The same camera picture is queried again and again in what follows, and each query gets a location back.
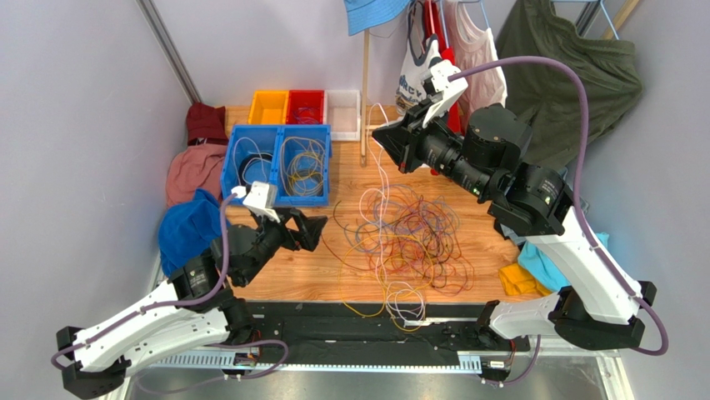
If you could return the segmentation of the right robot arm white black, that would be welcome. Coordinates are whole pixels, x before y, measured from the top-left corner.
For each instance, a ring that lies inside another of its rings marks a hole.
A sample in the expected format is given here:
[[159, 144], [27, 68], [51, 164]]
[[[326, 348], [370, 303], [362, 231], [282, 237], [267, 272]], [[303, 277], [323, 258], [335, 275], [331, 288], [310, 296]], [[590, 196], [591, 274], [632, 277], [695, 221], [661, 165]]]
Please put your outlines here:
[[500, 104], [475, 111], [463, 135], [427, 112], [428, 105], [413, 107], [373, 139], [400, 172], [429, 166], [487, 203], [498, 223], [547, 255], [567, 281], [536, 300], [488, 302], [479, 332], [489, 340], [555, 335], [591, 351], [638, 347], [645, 331], [639, 303], [657, 289], [605, 266], [608, 254], [589, 243], [571, 188], [558, 172], [522, 160], [532, 129]]

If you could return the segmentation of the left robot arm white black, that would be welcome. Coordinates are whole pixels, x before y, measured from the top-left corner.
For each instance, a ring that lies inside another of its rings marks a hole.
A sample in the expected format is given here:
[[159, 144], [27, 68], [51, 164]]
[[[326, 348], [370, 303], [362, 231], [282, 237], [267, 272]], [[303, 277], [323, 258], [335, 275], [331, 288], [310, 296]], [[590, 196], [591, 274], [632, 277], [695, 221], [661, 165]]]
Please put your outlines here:
[[146, 297], [104, 322], [56, 334], [52, 364], [65, 390], [94, 399], [144, 368], [201, 346], [240, 346], [256, 338], [244, 288], [281, 250], [314, 251], [328, 217], [293, 207], [252, 212], [256, 227], [224, 226], [220, 237]]

